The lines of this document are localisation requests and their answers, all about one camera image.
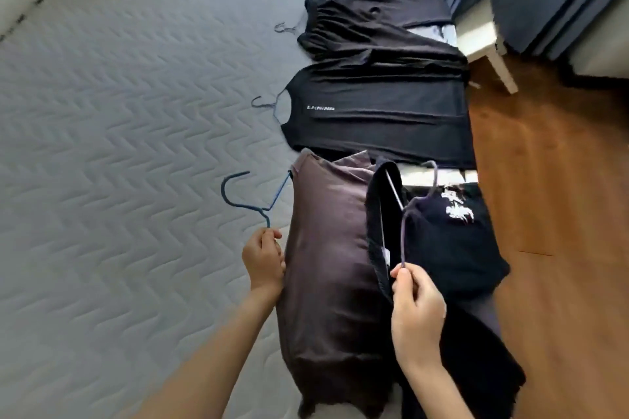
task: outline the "quilted mattress cover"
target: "quilted mattress cover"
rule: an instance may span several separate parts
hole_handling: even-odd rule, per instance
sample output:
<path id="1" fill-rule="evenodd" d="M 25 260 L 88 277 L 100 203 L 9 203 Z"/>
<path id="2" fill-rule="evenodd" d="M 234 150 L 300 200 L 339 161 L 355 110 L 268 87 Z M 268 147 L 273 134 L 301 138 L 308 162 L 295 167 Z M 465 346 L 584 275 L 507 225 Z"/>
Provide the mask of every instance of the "quilted mattress cover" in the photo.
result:
<path id="1" fill-rule="evenodd" d="M 250 101 L 310 62 L 274 32 L 303 2 L 43 0 L 0 43 L 0 416 L 128 416 L 244 296 L 262 218 L 219 186 L 251 170 L 228 191 L 263 205 L 296 158 Z M 225 417 L 299 401 L 273 314 Z"/>

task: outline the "brown garment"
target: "brown garment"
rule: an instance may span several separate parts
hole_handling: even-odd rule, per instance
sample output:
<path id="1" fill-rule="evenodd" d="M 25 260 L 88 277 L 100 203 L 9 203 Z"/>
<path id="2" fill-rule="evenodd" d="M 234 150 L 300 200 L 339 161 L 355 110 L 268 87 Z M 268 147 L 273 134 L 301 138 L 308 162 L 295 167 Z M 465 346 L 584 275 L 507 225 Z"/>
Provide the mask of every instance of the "brown garment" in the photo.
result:
<path id="1" fill-rule="evenodd" d="M 366 152 L 328 162 L 304 149 L 293 165 L 295 202 L 277 304 L 282 357 L 303 395 L 378 417 L 391 390 L 391 308 L 367 252 Z"/>

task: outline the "white chair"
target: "white chair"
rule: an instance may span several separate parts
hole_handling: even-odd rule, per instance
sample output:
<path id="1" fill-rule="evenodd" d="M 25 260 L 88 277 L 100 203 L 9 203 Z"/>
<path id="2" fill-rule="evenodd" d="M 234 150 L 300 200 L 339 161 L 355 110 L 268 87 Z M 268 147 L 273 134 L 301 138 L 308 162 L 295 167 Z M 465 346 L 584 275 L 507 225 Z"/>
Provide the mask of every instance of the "white chair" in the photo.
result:
<path id="1" fill-rule="evenodd" d="M 513 76 L 505 65 L 502 55 L 506 53 L 502 37 L 494 23 L 491 0 L 481 0 L 456 19 L 457 45 L 469 63 L 487 57 L 494 70 L 505 84 L 507 91 L 518 92 Z"/>

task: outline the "hand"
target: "hand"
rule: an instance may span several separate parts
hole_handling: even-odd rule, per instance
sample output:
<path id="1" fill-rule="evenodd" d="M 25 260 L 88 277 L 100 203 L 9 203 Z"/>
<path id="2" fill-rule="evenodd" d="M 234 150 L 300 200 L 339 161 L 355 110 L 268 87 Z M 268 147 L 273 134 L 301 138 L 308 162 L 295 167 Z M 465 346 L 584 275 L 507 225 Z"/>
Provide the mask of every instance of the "hand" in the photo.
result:
<path id="1" fill-rule="evenodd" d="M 284 287 L 286 270 L 282 249 L 275 240 L 281 238 L 282 233 L 276 228 L 260 228 L 242 249 L 242 261 L 249 273 L 251 291 L 270 293 L 274 301 Z"/>
<path id="2" fill-rule="evenodd" d="M 406 268 L 402 268 L 398 264 L 391 276 L 396 279 L 391 336 L 397 363 L 406 376 L 418 368 L 440 368 L 444 297 L 419 265 L 406 263 Z"/>

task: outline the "left hand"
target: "left hand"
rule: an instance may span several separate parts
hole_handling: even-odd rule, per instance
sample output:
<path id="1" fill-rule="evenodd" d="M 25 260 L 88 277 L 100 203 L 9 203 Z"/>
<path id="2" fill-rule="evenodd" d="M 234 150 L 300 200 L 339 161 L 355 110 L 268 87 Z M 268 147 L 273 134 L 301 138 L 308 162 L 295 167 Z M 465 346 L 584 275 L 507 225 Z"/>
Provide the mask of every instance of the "left hand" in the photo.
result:
<path id="1" fill-rule="evenodd" d="M 272 294 L 277 301 L 284 288 L 286 262 L 282 249 L 275 239 L 281 239 L 282 233 L 276 228 L 260 228 L 254 232 L 242 249 L 242 261 L 245 263 L 251 291 L 264 291 Z"/>

